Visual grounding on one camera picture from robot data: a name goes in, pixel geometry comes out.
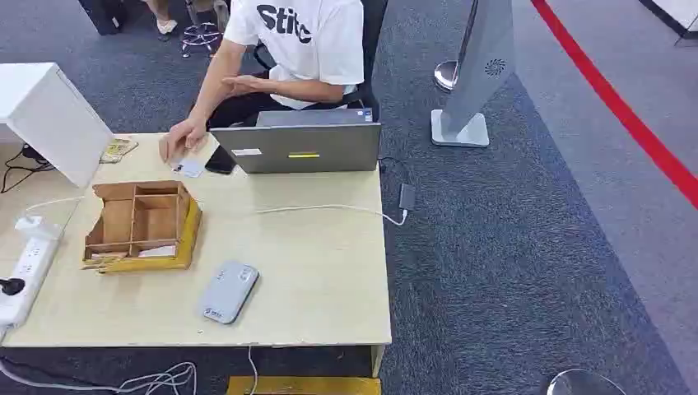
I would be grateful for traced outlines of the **person's right hand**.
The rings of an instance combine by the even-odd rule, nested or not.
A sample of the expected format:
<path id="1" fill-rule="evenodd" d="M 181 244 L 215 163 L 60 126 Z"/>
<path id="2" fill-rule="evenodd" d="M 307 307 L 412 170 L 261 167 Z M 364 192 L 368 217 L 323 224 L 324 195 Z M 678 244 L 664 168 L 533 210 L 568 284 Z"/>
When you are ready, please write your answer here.
<path id="1" fill-rule="evenodd" d="M 197 151 L 207 139 L 207 120 L 186 118 L 175 124 L 159 140 L 159 155 L 163 162 L 171 162 L 185 151 Z"/>

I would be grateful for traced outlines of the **person's left hand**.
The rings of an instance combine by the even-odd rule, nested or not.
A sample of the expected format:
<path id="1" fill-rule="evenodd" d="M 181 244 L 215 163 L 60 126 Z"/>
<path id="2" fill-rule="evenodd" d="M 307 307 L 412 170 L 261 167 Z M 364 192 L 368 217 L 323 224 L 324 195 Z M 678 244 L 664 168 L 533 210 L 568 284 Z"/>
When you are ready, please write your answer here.
<path id="1" fill-rule="evenodd" d="M 277 88 L 277 83 L 274 80 L 252 75 L 225 77 L 221 82 L 230 88 L 228 96 L 242 96 L 252 93 L 272 94 Z"/>

